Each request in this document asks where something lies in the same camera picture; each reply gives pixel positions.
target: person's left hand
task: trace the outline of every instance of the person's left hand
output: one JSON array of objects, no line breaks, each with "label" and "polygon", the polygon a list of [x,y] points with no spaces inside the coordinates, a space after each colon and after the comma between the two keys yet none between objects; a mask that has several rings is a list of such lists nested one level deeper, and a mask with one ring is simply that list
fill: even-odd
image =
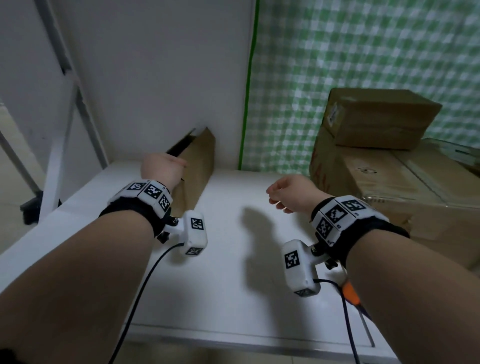
[{"label": "person's left hand", "polygon": [[142,178],[159,181],[170,193],[180,183],[187,161],[165,153],[147,154],[142,162]]}]

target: green and white checkered cloth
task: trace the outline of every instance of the green and white checkered cloth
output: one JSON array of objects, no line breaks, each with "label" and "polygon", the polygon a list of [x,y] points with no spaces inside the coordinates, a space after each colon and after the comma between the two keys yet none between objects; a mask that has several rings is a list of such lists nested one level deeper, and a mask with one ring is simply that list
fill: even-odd
[{"label": "green and white checkered cloth", "polygon": [[257,1],[243,170],[308,175],[332,87],[410,89],[443,104],[425,136],[480,147],[480,1]]}]

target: beige floor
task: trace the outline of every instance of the beige floor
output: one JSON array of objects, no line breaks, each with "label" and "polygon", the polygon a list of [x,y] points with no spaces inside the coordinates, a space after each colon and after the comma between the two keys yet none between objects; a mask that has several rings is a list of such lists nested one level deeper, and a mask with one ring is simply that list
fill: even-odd
[{"label": "beige floor", "polygon": [[[7,110],[0,105],[0,131],[14,148],[37,184],[43,188],[45,175],[35,156]],[[0,149],[0,254],[26,234],[33,226],[25,226],[20,205],[34,195],[14,165]],[[230,350],[212,350],[168,344],[124,343],[118,364],[327,364],[316,359],[293,358]]]}]

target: white wall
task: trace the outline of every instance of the white wall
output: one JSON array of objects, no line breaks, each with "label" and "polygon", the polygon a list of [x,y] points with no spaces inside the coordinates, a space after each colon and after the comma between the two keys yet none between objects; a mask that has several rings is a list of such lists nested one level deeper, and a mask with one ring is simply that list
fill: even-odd
[{"label": "white wall", "polygon": [[236,168],[251,0],[51,4],[113,159],[164,151],[206,125],[217,137],[217,165]]},{"label": "white wall", "polygon": [[[63,74],[32,0],[0,7],[0,97],[40,166],[46,170]],[[60,198],[65,201],[100,170],[75,111]]]}]

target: wire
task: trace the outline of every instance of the wire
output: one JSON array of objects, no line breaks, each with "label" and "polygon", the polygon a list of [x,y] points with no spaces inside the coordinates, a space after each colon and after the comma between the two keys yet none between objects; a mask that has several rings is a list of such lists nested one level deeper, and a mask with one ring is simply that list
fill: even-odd
[{"label": "wire", "polygon": [[148,279],[150,278],[150,276],[152,275],[154,269],[156,268],[156,266],[158,265],[158,263],[160,262],[160,260],[162,260],[162,258],[164,256],[167,255],[167,253],[174,249],[174,248],[177,248],[179,246],[183,246],[185,243],[178,243],[174,246],[171,246],[169,247],[161,256],[160,258],[155,262],[155,264],[153,264],[153,267],[152,269],[150,269],[150,272],[148,272],[142,286],[140,287],[140,290],[138,291],[138,294],[137,294],[137,298],[135,298],[135,303],[133,304],[133,307],[132,307],[132,311],[130,312],[130,315],[128,316],[128,319],[127,319],[127,323],[125,324],[125,328],[123,329],[123,332],[121,333],[121,336],[120,336],[120,339],[119,339],[119,342],[117,343],[117,346],[115,347],[115,351],[113,352],[112,354],[112,357],[110,358],[108,364],[113,364],[113,362],[115,361],[115,358],[117,357],[117,354],[119,353],[120,351],[120,348],[121,348],[121,345],[123,344],[123,341],[125,340],[125,336],[127,336],[127,331],[128,331],[128,328],[130,327],[130,323],[132,323],[132,319],[133,319],[133,315],[135,314],[135,310],[137,309],[137,305],[138,305],[138,302],[140,301],[140,296],[142,295],[144,289],[145,289],[145,286],[148,282]]},{"label": "wire", "polygon": [[357,348],[355,347],[355,342],[353,341],[352,328],[350,327],[350,320],[348,318],[347,301],[345,300],[345,296],[343,295],[342,289],[336,282],[333,282],[332,280],[328,280],[328,279],[314,279],[313,282],[314,283],[321,283],[321,282],[330,283],[330,284],[333,284],[338,289],[340,296],[342,296],[343,312],[345,313],[345,323],[347,325],[348,338],[350,340],[350,346],[352,347],[353,357],[355,358],[355,363],[360,364],[360,359],[357,354]]}]

